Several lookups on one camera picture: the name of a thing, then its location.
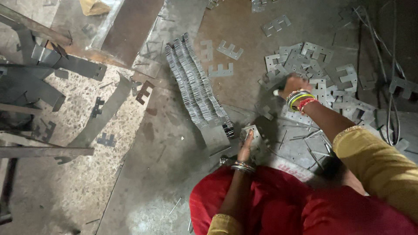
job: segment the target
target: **mustard yellow sleeve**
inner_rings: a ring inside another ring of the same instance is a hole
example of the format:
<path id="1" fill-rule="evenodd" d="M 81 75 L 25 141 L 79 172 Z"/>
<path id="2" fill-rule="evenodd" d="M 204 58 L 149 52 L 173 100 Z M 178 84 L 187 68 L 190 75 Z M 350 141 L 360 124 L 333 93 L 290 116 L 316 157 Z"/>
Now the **mustard yellow sleeve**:
<path id="1" fill-rule="evenodd" d="M 385 200 L 418 222 L 418 168 L 394 147 L 358 126 L 333 143 L 341 161 L 371 195 Z"/>
<path id="2" fill-rule="evenodd" d="M 229 215 L 216 214 L 212 218 L 207 235 L 240 235 L 242 234 L 241 224 Z"/>

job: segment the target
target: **red thread bracelet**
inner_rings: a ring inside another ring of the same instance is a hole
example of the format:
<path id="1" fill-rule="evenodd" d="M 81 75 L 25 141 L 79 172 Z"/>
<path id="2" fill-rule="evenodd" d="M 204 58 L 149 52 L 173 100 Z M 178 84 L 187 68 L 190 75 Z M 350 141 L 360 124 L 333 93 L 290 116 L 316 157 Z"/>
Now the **red thread bracelet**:
<path id="1" fill-rule="evenodd" d="M 302 115 L 305 114 L 305 112 L 303 111 L 303 108 L 305 107 L 305 105 L 314 102 L 314 101 L 318 101 L 317 99 L 314 98 L 308 98 L 308 99 L 304 99 L 299 103 L 298 109 L 301 112 Z"/>

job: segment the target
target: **hand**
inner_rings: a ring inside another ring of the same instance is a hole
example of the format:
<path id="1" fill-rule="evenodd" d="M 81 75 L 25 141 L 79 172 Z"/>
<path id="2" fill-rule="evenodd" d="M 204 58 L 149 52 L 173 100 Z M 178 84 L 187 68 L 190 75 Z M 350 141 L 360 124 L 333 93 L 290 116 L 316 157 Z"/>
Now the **hand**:
<path id="1" fill-rule="evenodd" d="M 245 139 L 245 142 L 242 145 L 240 152 L 238 153 L 239 161 L 247 162 L 250 159 L 250 146 L 251 146 L 251 141 L 253 139 L 253 136 L 254 136 L 254 131 L 250 129 L 250 131 L 248 132 L 247 138 Z"/>
<path id="2" fill-rule="evenodd" d="M 301 77 L 298 77 L 296 74 L 290 74 L 290 76 L 288 77 L 286 81 L 285 89 L 283 91 L 279 91 L 279 95 L 283 99 L 286 99 L 290 93 L 299 89 L 305 89 L 310 92 L 312 90 L 312 86 L 309 84 L 308 81 L 303 80 Z"/>

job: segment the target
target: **red skirt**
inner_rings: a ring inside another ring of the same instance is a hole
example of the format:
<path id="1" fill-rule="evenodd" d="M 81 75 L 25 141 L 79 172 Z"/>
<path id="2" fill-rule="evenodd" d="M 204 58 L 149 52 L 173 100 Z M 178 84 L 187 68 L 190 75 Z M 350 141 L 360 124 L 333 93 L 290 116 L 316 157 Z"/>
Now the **red skirt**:
<path id="1" fill-rule="evenodd" d="M 191 192 L 191 221 L 197 235 L 207 234 L 233 173 L 222 167 Z M 270 167 L 257 168 L 250 198 L 245 234 L 418 234 L 412 220 L 378 198 L 362 196 L 349 186 L 313 190 Z"/>

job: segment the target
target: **stack of metal plates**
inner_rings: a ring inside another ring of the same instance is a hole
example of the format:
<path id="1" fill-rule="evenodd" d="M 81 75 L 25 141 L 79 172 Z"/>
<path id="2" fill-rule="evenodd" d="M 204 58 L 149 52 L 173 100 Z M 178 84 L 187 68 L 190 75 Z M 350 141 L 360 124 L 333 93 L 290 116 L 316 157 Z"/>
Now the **stack of metal plates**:
<path id="1" fill-rule="evenodd" d="M 208 77 L 185 33 L 166 46 L 168 64 L 174 73 L 187 111 L 199 129 L 230 124 L 222 105 L 213 95 Z"/>

